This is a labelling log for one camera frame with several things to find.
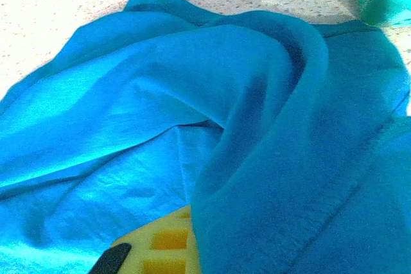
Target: yellow object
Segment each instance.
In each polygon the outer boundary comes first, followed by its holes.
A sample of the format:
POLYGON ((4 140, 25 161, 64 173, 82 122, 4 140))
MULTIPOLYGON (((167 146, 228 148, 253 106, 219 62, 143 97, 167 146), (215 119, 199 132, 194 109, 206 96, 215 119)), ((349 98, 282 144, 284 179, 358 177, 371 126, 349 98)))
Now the yellow object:
POLYGON ((118 274, 201 274, 190 206, 120 237, 132 245, 118 274))

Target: blue cloth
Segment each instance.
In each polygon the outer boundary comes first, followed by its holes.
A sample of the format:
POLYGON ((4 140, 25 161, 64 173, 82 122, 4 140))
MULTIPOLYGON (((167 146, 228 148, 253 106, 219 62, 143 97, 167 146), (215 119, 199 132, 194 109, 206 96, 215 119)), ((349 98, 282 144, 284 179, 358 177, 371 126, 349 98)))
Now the blue cloth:
POLYGON ((0 102, 2 273, 192 206, 203 274, 411 273, 409 76, 360 21, 129 0, 0 102))

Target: blue fleece blanket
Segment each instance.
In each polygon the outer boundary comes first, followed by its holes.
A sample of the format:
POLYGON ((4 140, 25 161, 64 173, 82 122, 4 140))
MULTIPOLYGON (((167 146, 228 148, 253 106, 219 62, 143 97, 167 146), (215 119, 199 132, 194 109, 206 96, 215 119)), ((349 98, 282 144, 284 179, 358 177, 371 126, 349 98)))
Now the blue fleece blanket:
POLYGON ((203 274, 411 273, 408 93, 359 21, 129 0, 0 102, 1 273, 189 203, 203 274))

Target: yellow plastic grid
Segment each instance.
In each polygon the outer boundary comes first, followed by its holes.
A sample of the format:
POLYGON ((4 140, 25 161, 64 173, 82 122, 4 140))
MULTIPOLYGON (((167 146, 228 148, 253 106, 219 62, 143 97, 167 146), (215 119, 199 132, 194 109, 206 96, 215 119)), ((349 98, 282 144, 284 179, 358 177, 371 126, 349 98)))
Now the yellow plastic grid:
POLYGON ((115 240, 132 245, 118 274, 201 274, 190 206, 115 240))

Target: blue fabric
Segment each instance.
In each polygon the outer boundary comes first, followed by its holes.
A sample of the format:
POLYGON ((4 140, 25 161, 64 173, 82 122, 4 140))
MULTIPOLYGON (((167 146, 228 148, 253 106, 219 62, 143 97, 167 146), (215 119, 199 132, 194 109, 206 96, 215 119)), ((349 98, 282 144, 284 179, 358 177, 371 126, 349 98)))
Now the blue fabric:
POLYGON ((203 274, 410 273, 408 93, 362 22, 129 0, 0 102, 2 273, 189 203, 203 274))

